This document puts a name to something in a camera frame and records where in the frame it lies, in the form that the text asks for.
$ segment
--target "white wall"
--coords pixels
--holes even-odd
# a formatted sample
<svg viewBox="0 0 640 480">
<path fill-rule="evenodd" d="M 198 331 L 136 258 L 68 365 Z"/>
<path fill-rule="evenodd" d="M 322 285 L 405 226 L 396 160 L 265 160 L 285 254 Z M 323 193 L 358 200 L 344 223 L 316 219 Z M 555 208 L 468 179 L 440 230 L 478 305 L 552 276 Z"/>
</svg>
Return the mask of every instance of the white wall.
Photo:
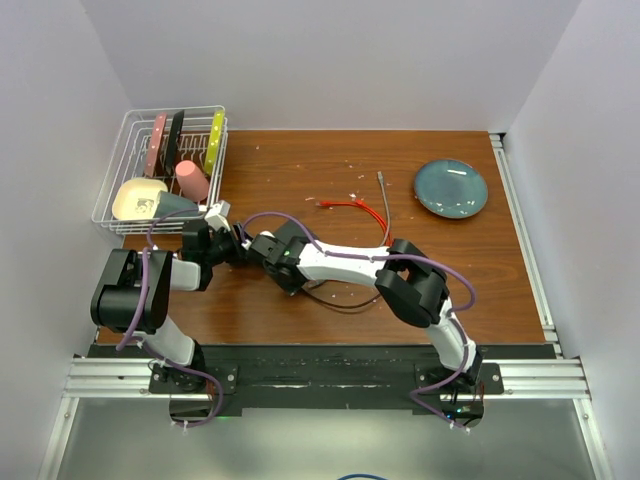
<svg viewBox="0 0 640 480">
<path fill-rule="evenodd" d="M 640 4 L 583 0 L 506 137 L 565 353 L 618 479 L 640 471 Z"/>
<path fill-rule="evenodd" d="M 136 107 L 506 131 L 579 0 L 81 0 Z"/>
<path fill-rule="evenodd" d="M 130 108 L 77 0 L 0 4 L 0 478 L 35 478 L 114 244 L 90 221 Z"/>
</svg>

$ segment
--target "wire basket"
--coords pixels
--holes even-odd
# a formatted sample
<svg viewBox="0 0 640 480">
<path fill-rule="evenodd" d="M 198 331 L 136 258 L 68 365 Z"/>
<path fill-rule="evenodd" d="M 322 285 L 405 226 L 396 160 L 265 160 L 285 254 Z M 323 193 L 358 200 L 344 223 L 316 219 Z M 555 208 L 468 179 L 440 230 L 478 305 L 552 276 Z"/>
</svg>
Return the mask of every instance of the wire basket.
<svg viewBox="0 0 640 480">
<path fill-rule="evenodd" d="M 171 118 L 180 110 L 184 110 L 185 116 L 178 146 L 179 158 L 176 160 L 176 163 L 182 160 L 191 160 L 196 165 L 200 165 L 201 168 L 203 167 L 213 115 L 219 111 L 224 112 L 224 107 L 156 108 L 131 110 L 127 112 L 122 121 L 118 139 L 116 140 L 111 161 L 109 162 L 109 168 L 102 182 L 102 187 L 100 188 L 100 193 L 91 215 L 91 220 L 94 223 L 123 235 L 143 234 L 147 232 L 153 221 L 152 218 L 148 220 L 118 220 L 111 213 L 111 207 L 118 190 L 124 182 L 135 177 L 143 176 L 153 124 L 156 116 L 163 112 L 167 113 L 167 122 L 165 125 L 165 134 L 162 137 L 158 161 L 164 161 L 168 131 L 171 127 Z M 227 118 L 225 117 L 220 135 L 218 158 L 216 159 L 214 170 L 209 181 L 209 195 L 199 203 L 201 211 L 199 218 L 204 217 L 205 212 L 211 205 L 218 201 L 224 157 L 227 149 L 227 137 Z M 152 178 L 163 181 L 167 185 L 169 192 L 182 195 L 182 190 L 175 178 L 175 173 L 173 175 L 161 175 Z M 193 220 L 194 218 L 198 217 L 172 217 L 166 222 L 156 225 L 154 232 L 180 233 L 184 222 Z"/>
</svg>

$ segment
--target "wooden table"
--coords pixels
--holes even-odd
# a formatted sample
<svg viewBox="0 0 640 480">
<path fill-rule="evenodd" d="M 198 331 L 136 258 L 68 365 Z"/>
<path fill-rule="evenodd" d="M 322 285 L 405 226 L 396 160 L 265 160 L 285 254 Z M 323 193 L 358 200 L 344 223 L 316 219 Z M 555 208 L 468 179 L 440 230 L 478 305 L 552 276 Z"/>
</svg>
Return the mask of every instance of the wooden table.
<svg viewBox="0 0 640 480">
<path fill-rule="evenodd" d="M 486 207 L 475 217 L 448 220 L 429 213 L 415 198 L 413 178 L 426 162 L 455 158 L 480 171 L 489 187 Z M 295 215 L 321 240 L 377 246 L 378 224 L 351 207 L 318 208 L 317 200 L 349 201 L 354 193 L 383 213 L 376 172 L 384 173 L 392 233 L 425 254 L 460 271 L 474 284 L 478 302 L 459 317 L 478 343 L 544 342 L 531 287 L 505 193 L 486 132 L 408 131 L 236 131 L 229 134 L 220 198 L 231 203 L 230 220 L 277 210 Z M 281 219 L 256 221 L 253 233 L 274 229 Z M 157 235 L 167 249 L 179 235 Z M 144 236 L 129 236 L 125 247 L 141 249 Z M 455 279 L 448 286 L 454 303 L 468 293 Z M 328 283 L 322 298 L 358 303 L 371 290 Z M 169 313 L 182 330 L 206 343 L 428 343 L 382 300 L 364 312 L 345 315 L 287 296 L 255 267 L 214 269 L 206 292 L 172 292 Z M 118 335 L 101 332 L 99 343 Z"/>
</svg>

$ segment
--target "blue cable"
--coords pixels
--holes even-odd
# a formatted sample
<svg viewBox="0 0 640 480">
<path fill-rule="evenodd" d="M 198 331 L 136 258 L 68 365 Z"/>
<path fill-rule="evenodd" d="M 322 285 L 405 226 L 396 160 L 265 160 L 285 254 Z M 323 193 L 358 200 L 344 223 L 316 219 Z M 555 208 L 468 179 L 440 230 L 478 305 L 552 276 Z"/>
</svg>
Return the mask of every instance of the blue cable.
<svg viewBox="0 0 640 480">
<path fill-rule="evenodd" d="M 370 480 L 387 480 L 386 478 L 379 477 L 377 475 L 371 475 L 370 473 L 352 473 L 351 475 L 345 475 L 338 480 L 349 480 L 350 478 L 368 478 Z"/>
</svg>

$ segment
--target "teal ceramic plate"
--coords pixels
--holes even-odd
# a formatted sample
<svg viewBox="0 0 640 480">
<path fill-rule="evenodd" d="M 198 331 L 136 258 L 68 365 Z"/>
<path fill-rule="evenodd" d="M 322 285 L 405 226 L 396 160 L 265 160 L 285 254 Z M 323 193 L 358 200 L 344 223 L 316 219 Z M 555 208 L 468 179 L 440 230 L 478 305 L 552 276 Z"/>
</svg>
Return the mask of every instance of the teal ceramic plate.
<svg viewBox="0 0 640 480">
<path fill-rule="evenodd" d="M 413 183 L 418 200 L 446 218 L 467 218 L 487 203 L 487 183 L 476 170 L 458 160 L 434 160 L 424 165 Z"/>
</svg>

